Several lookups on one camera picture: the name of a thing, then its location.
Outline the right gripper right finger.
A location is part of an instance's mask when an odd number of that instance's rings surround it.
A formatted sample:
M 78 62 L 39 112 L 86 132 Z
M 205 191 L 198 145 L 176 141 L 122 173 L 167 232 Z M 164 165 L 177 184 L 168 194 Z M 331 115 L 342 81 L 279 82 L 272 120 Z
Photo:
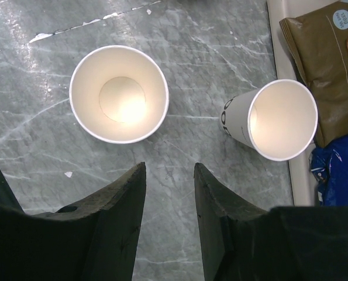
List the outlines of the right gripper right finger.
M 206 280 L 348 280 L 348 207 L 249 203 L 194 167 Z

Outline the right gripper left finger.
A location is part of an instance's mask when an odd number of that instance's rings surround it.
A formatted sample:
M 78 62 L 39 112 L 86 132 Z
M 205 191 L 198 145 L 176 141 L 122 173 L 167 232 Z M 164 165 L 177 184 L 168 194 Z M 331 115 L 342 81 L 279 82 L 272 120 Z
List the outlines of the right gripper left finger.
M 54 213 L 0 205 L 0 280 L 131 280 L 146 165 Z

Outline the white paper coffee cup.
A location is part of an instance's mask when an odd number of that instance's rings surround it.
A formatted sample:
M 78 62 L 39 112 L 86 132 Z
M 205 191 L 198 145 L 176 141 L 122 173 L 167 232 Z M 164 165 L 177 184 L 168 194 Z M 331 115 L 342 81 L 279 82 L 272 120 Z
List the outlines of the white paper coffee cup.
M 69 85 L 71 110 L 81 127 L 108 143 L 130 144 L 154 134 L 170 102 L 157 63 L 128 46 L 104 46 L 77 64 Z

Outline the cream three-tier shelf rack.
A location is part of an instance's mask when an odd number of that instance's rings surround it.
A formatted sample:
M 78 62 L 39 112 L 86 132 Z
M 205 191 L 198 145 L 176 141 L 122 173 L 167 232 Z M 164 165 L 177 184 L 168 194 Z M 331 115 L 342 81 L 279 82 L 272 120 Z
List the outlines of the cream three-tier shelf rack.
M 336 1 L 267 2 L 275 68 L 279 79 L 287 78 L 304 83 L 282 34 L 280 21 L 284 18 L 296 18 L 334 2 Z M 314 139 L 300 155 L 289 161 L 293 202 L 296 206 L 320 205 L 317 192 L 318 181 L 312 174 L 310 167 L 311 154 L 316 147 L 320 146 L 316 144 Z

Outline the blue snack bag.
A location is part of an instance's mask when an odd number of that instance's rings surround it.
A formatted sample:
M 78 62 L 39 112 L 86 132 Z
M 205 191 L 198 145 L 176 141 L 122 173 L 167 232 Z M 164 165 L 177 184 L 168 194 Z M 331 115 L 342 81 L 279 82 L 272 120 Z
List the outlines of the blue snack bag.
M 318 181 L 321 206 L 348 206 L 348 135 L 311 154 L 311 172 Z

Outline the brown snack bag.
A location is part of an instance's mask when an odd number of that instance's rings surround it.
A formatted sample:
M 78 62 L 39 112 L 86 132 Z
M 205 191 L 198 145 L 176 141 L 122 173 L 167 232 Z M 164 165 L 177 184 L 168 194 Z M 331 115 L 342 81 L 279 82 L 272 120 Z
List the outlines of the brown snack bag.
M 280 21 L 298 72 L 318 106 L 316 144 L 348 134 L 348 1 Z

